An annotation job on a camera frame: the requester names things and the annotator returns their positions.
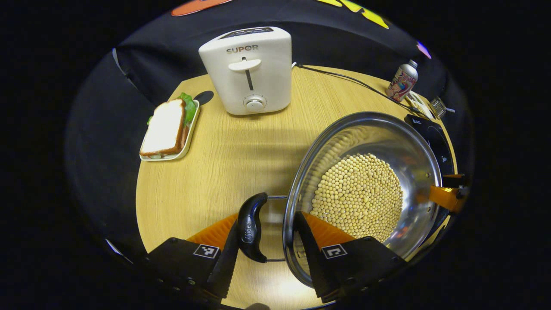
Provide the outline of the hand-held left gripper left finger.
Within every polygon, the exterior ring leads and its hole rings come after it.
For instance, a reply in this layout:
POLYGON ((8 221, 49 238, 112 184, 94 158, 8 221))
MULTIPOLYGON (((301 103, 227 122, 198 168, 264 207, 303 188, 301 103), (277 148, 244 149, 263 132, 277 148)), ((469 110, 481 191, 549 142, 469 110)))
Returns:
POLYGON ((200 299, 228 296, 238 255, 237 214, 187 239, 170 237, 144 255, 144 268, 163 284, 200 299))

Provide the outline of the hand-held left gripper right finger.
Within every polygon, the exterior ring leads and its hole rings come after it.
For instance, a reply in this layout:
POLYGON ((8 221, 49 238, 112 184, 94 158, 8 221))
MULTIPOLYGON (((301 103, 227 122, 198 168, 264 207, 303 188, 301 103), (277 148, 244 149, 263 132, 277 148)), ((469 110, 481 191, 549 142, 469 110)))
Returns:
POLYGON ((322 220, 298 212, 294 217, 312 287, 327 303, 358 296, 407 267, 407 262, 374 237, 354 239, 322 220))

